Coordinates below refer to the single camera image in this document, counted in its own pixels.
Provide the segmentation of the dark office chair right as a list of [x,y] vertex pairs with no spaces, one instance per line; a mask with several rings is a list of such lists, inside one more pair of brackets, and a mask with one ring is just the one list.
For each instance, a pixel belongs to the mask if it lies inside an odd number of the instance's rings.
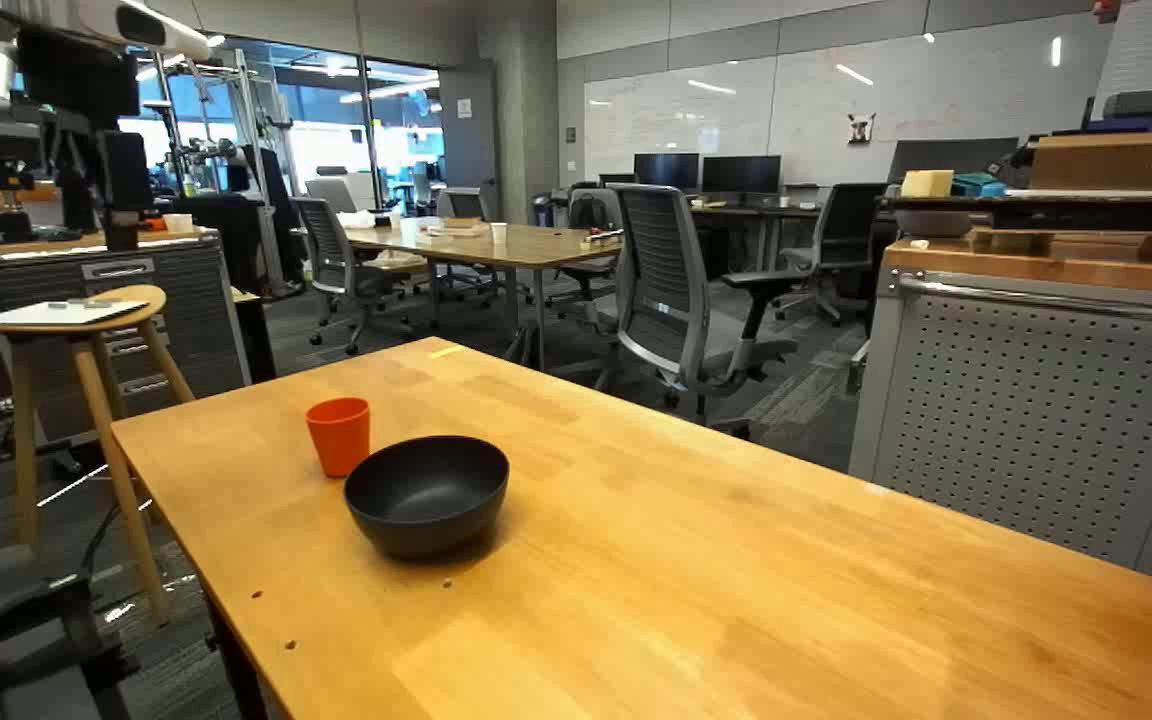
[[807,275],[807,300],[834,323],[866,307],[880,195],[880,184],[834,184],[807,240],[782,251],[793,270]]

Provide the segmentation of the grey office chair left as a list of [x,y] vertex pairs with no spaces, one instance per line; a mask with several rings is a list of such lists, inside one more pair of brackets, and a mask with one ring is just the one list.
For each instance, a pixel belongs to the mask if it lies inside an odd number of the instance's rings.
[[318,338],[326,338],[336,307],[347,304],[353,323],[343,351],[357,355],[365,323],[375,319],[390,300],[406,300],[430,265],[414,251],[353,243],[321,195],[298,195],[293,211],[303,240],[303,284],[326,294]]

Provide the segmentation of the perforated grey metal cart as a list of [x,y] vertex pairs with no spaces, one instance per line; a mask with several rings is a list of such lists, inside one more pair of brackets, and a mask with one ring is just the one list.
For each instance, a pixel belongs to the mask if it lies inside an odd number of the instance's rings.
[[895,240],[848,467],[1152,577],[1152,265]]

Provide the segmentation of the black bowl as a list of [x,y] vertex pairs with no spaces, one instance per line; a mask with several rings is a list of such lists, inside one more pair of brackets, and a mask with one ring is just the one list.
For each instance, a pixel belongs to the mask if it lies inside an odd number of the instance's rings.
[[482,553],[498,540],[512,461],[482,437],[415,437],[361,461],[343,503],[368,545],[406,562]]

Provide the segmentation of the black computer monitor left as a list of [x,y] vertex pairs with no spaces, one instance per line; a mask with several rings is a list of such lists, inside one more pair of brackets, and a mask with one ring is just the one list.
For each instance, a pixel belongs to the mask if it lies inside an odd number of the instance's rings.
[[699,156],[696,150],[637,150],[634,174],[639,184],[671,184],[681,192],[699,189]]

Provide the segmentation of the round wooden stool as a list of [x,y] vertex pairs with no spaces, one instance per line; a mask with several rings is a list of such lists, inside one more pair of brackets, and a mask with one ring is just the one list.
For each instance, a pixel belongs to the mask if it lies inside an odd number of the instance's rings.
[[87,420],[96,428],[104,462],[107,462],[113,499],[117,499],[123,530],[129,530],[142,594],[146,594],[147,613],[157,618],[164,618],[170,617],[170,590],[164,590],[161,562],[157,562],[157,553],[152,553],[152,540],[147,540],[147,524],[142,520],[142,494],[133,486],[129,454],[123,454],[123,446],[122,446],[122,441],[113,430],[117,411],[113,411],[113,397],[107,397],[107,378],[104,378],[104,334],[107,330],[136,330],[181,405],[191,398],[191,383],[185,378],[177,355],[170,351],[170,344],[157,330],[157,319],[170,307],[170,291],[164,288],[157,288],[157,284],[123,284],[123,288],[107,288],[107,291],[96,291],[96,294],[86,294],[86,300],[147,300],[147,304],[142,311],[113,316],[113,319],[86,323],[86,327],[6,327],[0,330],[0,338],[7,344],[7,364],[11,364],[11,514],[17,514],[17,540],[19,545],[36,545],[36,530],[41,530],[41,507],[36,507],[36,383],[33,383],[33,366],[29,366],[23,344],[57,334],[74,351],[80,397],[86,397]]

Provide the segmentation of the black computer monitor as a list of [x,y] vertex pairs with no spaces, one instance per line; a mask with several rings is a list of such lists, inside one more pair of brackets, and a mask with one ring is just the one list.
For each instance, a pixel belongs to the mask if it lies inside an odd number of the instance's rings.
[[699,156],[696,150],[637,150],[634,174],[639,184],[671,184],[681,192],[699,189]]
[[710,156],[704,189],[720,195],[770,195],[782,189],[776,156]]

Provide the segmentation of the orange plastic cup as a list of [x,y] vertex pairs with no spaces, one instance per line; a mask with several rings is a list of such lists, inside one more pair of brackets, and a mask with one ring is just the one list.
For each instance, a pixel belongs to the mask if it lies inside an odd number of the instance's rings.
[[343,479],[368,454],[368,405],[336,397],[307,406],[307,437],[329,479]]

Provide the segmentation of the wooden conference table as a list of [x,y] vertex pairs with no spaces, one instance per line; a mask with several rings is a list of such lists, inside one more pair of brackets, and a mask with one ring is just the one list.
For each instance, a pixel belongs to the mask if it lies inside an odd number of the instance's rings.
[[518,319],[512,355],[529,366],[546,364],[546,270],[612,260],[616,240],[583,226],[541,226],[506,218],[399,218],[392,226],[347,226],[357,246],[392,246],[424,256],[430,265],[484,265],[502,268],[509,284],[509,311]]

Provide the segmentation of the grey cabinet with labels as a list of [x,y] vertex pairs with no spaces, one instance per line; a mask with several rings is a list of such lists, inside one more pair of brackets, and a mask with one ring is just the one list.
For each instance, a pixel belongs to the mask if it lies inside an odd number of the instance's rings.
[[0,349],[23,423],[96,428],[80,366],[113,415],[243,389],[248,358],[218,235],[0,246]]

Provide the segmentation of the grey mesh office chair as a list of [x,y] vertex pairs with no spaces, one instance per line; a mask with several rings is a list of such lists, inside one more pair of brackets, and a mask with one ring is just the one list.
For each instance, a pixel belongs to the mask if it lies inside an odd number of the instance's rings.
[[760,378],[793,351],[793,338],[766,338],[770,307],[803,284],[803,270],[730,270],[726,284],[749,294],[739,334],[713,330],[713,278],[692,205],[670,184],[616,189],[626,240],[616,260],[616,327],[602,378],[616,355],[649,364],[670,398],[688,398],[710,420],[710,398]]

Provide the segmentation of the black computer monitor right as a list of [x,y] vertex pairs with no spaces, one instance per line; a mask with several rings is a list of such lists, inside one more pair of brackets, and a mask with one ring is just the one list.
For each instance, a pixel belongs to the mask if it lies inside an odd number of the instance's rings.
[[710,156],[704,189],[720,195],[770,195],[782,189],[776,156]]

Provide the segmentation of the white paper on stool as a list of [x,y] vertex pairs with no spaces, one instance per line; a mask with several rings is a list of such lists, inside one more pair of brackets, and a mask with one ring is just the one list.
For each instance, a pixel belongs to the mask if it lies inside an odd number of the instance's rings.
[[86,323],[142,311],[146,304],[147,300],[41,300],[23,307],[6,307],[0,330],[6,327],[86,327]]

